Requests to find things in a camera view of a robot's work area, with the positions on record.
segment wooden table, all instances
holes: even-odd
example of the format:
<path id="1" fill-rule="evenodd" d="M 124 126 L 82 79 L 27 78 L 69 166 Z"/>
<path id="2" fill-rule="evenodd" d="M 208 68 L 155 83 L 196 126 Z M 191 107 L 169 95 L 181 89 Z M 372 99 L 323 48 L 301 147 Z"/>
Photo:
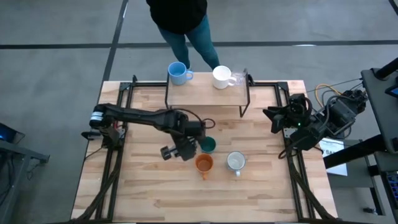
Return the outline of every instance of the wooden table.
<path id="1" fill-rule="evenodd" d="M 305 93 L 303 81 L 288 83 L 290 94 Z M 105 82 L 99 103 L 116 104 L 118 90 L 119 82 Z M 287 162 L 277 158 L 284 148 L 282 134 L 270 132 L 271 122 L 262 113 L 262 109 L 276 105 L 274 90 L 251 87 L 250 92 L 251 104 L 243 118 L 234 107 L 185 107 L 202 119 L 216 121 L 215 128 L 207 131 L 208 136 L 216 139 L 217 148 L 211 155 L 215 164 L 206 181 L 195 169 L 194 159 L 163 160 L 159 149 L 173 144 L 168 134 L 151 126 L 130 124 L 114 222 L 297 221 Z M 164 96 L 163 87 L 135 87 L 131 107 L 151 111 L 165 108 Z M 100 144 L 100 140 L 90 142 L 87 153 L 98 149 Z M 241 151 L 246 156 L 240 177 L 226 168 L 226 157 L 231 151 Z M 310 150 L 304 151 L 303 156 L 311 190 L 336 217 L 321 153 Z M 104 149 L 84 163 L 72 218 L 82 214 L 98 193 L 105 157 Z M 307 217 L 301 191 L 300 197 Z M 104 213 L 108 210 L 107 199 Z"/>

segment yellow cable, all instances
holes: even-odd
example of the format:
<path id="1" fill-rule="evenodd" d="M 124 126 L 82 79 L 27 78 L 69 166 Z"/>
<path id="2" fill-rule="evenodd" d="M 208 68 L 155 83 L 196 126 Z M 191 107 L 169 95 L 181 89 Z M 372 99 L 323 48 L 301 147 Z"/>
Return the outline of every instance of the yellow cable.
<path id="1" fill-rule="evenodd" d="M 328 84 L 321 83 L 321 84 L 317 85 L 317 87 L 315 88 L 315 97 L 317 98 L 318 104 L 319 104 L 320 106 L 325 106 L 325 105 L 323 105 L 323 104 L 321 103 L 321 101 L 319 100 L 319 97 L 318 97 L 318 89 L 319 89 L 319 87 L 321 87 L 321 86 L 326 86 L 326 87 L 328 87 L 329 89 L 333 90 L 333 91 L 334 91 L 335 93 L 337 93 L 338 95 L 341 95 L 341 93 L 340 93 L 339 91 L 337 91 L 335 88 L 333 88 L 332 86 L 330 86 L 330 85 L 328 85 Z"/>

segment black shirt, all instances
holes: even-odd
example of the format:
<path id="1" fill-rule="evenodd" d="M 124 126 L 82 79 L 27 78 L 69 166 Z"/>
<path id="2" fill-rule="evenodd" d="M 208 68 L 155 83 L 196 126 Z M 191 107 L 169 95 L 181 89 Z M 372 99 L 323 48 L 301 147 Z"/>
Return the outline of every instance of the black shirt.
<path id="1" fill-rule="evenodd" d="M 186 34 L 206 15 L 207 0 L 147 0 L 150 16 L 162 29 Z"/>

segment green cup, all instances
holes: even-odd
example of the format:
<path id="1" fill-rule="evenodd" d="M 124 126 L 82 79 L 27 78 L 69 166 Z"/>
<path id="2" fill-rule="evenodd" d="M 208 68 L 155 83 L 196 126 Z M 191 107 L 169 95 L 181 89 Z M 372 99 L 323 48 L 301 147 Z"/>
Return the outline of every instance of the green cup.
<path id="1" fill-rule="evenodd" d="M 199 143 L 203 153 L 211 154 L 216 149 L 216 141 L 212 137 L 206 137 Z"/>

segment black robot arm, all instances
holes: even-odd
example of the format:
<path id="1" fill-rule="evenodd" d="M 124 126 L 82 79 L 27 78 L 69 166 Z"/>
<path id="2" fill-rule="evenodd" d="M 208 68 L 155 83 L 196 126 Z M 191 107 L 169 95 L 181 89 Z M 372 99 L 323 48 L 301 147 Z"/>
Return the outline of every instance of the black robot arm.
<path id="1" fill-rule="evenodd" d="M 90 126 L 100 131 L 103 147 L 117 148 L 121 142 L 119 131 L 113 126 L 115 121 L 144 124 L 171 135 L 175 147 L 160 149 L 162 157 L 167 160 L 181 156 L 186 161 L 196 154 L 196 141 L 205 138 L 205 124 L 201 121 L 189 121 L 188 116 L 178 110 L 145 111 L 121 108 L 110 103 L 94 107 Z"/>

